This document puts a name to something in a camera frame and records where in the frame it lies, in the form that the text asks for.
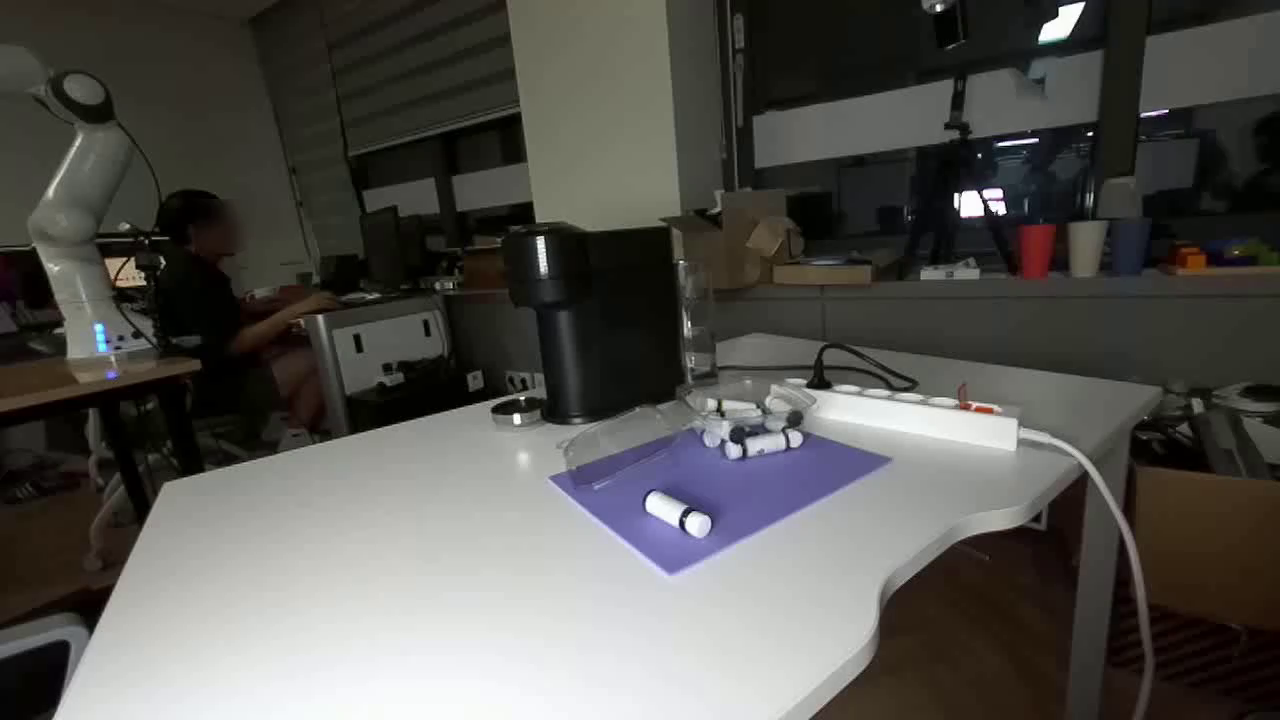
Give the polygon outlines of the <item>white cup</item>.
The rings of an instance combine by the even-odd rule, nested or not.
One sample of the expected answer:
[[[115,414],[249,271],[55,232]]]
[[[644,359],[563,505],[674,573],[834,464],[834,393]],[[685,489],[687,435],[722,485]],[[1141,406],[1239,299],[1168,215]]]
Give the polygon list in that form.
[[[1068,274],[1093,278],[1101,272],[1110,220],[1091,219],[1068,224]]]

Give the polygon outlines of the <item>white tube with black cap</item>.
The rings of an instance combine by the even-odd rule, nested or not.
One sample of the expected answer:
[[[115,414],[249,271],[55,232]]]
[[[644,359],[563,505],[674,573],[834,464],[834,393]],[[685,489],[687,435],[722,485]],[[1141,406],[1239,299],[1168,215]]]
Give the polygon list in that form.
[[[799,448],[805,438],[797,429],[750,430],[740,427],[735,428],[730,438],[723,442],[722,452],[726,459],[737,461]]]
[[[643,506],[650,516],[695,539],[705,539],[714,527],[709,514],[659,489],[646,493]]]

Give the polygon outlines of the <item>person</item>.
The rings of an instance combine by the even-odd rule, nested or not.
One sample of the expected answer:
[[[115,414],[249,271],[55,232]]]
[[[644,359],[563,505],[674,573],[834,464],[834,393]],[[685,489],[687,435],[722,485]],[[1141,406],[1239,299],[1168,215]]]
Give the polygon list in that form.
[[[241,233],[230,205],[206,190],[177,190],[155,220],[168,237],[157,275],[157,329],[197,357],[192,379],[198,416],[264,419],[285,413],[287,448],[312,445],[326,406],[315,352],[294,336],[306,316],[337,310],[326,291],[292,290],[243,299],[221,264]]]

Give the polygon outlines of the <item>red cup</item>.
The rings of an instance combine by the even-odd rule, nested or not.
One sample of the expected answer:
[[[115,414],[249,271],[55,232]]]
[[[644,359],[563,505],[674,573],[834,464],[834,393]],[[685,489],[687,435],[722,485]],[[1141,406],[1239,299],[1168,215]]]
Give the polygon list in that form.
[[[1018,227],[1018,274],[1023,279],[1044,279],[1050,275],[1057,229],[1059,227],[1051,223]]]

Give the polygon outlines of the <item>white floor device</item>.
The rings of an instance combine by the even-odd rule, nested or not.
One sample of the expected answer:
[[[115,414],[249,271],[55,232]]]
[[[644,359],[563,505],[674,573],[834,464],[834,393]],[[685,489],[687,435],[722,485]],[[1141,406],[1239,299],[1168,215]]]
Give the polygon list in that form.
[[[0,720],[52,720],[88,642],[74,612],[0,628]]]

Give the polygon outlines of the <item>black coffee machine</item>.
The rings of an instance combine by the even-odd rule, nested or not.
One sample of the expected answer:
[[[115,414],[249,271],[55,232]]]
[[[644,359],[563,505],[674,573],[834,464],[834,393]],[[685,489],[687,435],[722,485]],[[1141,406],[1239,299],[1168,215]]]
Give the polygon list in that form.
[[[694,345],[689,270],[668,225],[520,225],[500,251],[509,299],[538,328],[549,423],[582,425],[666,404],[712,374],[713,350]]]

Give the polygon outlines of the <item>blue cup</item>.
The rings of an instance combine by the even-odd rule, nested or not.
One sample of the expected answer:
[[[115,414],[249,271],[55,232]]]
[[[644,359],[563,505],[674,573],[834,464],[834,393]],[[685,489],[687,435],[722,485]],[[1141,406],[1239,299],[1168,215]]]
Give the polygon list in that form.
[[[1114,275],[1140,275],[1149,256],[1152,220],[1146,217],[1116,218],[1110,222],[1110,272]]]

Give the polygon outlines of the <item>heap of white tubes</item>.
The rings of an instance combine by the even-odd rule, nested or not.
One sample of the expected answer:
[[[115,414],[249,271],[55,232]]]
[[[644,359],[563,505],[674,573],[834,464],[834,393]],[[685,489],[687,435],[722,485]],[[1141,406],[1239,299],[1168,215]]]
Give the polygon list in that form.
[[[718,448],[737,437],[762,432],[799,430],[805,420],[805,406],[780,395],[768,395],[759,401],[701,397],[689,400],[698,415],[701,442],[708,448]]]

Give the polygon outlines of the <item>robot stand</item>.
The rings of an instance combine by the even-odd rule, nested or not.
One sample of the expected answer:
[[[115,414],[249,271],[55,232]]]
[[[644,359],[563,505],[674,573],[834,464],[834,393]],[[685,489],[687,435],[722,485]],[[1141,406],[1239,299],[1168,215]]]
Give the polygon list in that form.
[[[63,413],[95,410],[106,446],[122,474],[122,484],[143,525],[154,505],[134,456],[122,405],[152,397],[157,401],[180,477],[206,470],[192,423],[187,380],[201,369],[192,357],[145,357],[110,364],[102,359],[72,361],[45,357],[0,365],[0,428],[42,420]]]

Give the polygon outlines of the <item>white power strip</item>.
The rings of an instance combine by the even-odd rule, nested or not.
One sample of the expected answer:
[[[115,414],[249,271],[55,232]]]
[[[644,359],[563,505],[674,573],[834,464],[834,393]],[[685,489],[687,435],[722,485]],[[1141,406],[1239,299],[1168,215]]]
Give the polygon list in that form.
[[[824,421],[1004,451],[1014,451],[1020,441],[1018,413],[1004,406],[1002,415],[989,415],[961,410],[954,397],[859,386],[812,389],[796,379],[774,383],[771,392],[799,402],[813,401],[805,414]]]

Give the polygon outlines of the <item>monitor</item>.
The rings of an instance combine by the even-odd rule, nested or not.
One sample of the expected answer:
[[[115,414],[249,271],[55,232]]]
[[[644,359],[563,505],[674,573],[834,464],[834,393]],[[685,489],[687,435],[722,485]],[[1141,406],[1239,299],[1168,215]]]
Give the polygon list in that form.
[[[367,211],[360,218],[367,283],[378,291],[417,287],[426,270],[425,229],[416,215],[398,208]]]

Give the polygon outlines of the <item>open cardboard box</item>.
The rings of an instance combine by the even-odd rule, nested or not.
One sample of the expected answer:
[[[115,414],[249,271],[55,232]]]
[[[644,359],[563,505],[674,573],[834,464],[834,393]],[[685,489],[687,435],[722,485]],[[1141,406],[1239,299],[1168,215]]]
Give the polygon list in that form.
[[[718,211],[663,217],[678,255],[707,273],[713,290],[771,283],[776,266],[799,260],[805,238],[785,190],[722,192]]]

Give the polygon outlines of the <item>large cardboard box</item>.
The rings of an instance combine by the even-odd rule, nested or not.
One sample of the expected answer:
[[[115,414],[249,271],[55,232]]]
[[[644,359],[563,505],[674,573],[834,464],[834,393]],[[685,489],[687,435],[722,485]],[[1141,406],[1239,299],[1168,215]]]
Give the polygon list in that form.
[[[1139,465],[1132,511],[1152,605],[1280,632],[1280,480]]]

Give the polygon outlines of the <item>window blind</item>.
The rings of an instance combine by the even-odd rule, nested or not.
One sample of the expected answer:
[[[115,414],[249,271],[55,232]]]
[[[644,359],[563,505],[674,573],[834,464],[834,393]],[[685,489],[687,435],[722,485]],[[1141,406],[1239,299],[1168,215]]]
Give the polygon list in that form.
[[[507,0],[320,0],[349,150],[518,108]]]

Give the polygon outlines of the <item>tray of toy blocks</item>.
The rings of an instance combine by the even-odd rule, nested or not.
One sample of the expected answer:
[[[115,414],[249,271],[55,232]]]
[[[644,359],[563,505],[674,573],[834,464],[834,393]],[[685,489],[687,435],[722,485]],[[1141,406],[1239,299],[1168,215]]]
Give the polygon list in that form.
[[[1258,237],[1176,241],[1158,270],[1178,277],[1280,277],[1280,246]]]

